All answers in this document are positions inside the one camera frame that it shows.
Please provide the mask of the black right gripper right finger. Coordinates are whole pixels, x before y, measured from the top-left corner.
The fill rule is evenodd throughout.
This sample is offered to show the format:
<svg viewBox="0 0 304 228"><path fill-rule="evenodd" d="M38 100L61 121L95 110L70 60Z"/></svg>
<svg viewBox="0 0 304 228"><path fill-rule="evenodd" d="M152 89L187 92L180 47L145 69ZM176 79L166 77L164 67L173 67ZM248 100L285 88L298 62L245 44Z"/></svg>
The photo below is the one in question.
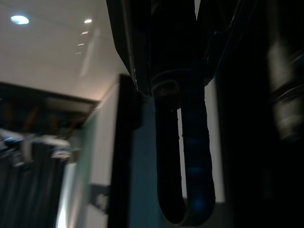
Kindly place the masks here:
<svg viewBox="0 0 304 228"><path fill-rule="evenodd" d="M240 0L202 0L197 12L198 57L202 64L202 81L207 85L214 77L227 35Z"/></svg>

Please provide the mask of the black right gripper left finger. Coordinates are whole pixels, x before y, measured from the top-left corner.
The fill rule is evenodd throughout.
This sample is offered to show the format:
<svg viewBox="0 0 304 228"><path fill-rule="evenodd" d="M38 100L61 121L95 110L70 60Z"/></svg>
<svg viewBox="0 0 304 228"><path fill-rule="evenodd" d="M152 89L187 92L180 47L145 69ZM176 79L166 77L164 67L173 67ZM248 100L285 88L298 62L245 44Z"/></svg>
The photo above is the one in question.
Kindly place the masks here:
<svg viewBox="0 0 304 228"><path fill-rule="evenodd" d="M135 87L151 96L150 0L108 0L106 2L115 49L130 74Z"/></svg>

